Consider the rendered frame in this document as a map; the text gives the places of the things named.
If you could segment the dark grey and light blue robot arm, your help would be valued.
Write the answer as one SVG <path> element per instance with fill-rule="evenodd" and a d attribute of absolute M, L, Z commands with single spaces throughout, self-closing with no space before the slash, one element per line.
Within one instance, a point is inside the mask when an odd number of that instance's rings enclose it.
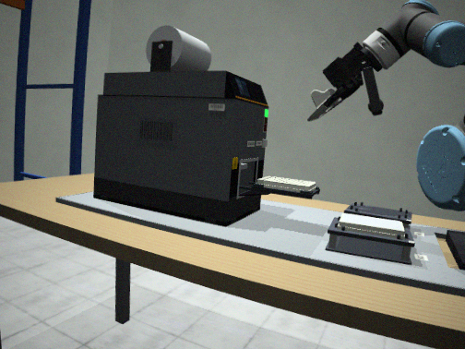
<path fill-rule="evenodd" d="M 410 51 L 442 67 L 465 66 L 465 22 L 444 18 L 425 0 L 410 0 L 372 33 L 363 46 L 384 69 Z M 408 48 L 409 47 L 409 48 Z M 382 114 L 373 67 L 363 68 L 368 109 Z M 465 211 L 465 115 L 455 126 L 431 129 L 416 159 L 418 180 L 426 197 L 445 210 Z"/>

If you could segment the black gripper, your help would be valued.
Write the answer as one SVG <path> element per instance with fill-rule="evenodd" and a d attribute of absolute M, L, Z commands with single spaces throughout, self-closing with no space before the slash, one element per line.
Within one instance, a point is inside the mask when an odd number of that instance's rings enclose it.
<path fill-rule="evenodd" d="M 363 86 L 363 68 L 372 66 L 377 72 L 383 68 L 375 56 L 361 44 L 357 42 L 353 47 L 346 55 L 336 58 L 323 70 L 323 74 L 337 90 L 330 88 L 325 92 L 312 91 L 311 97 L 316 110 L 307 119 L 308 121 L 316 120 L 320 115 L 326 114 Z M 362 64 L 365 60 L 367 62 Z"/>

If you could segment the white roll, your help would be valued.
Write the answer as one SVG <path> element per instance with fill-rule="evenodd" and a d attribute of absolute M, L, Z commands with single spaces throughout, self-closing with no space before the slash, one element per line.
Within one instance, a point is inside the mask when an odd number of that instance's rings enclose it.
<path fill-rule="evenodd" d="M 169 25 L 158 27 L 149 36 L 146 56 L 151 61 L 152 42 L 173 41 L 171 71 L 208 71 L 211 63 L 209 47 L 201 40 Z"/>

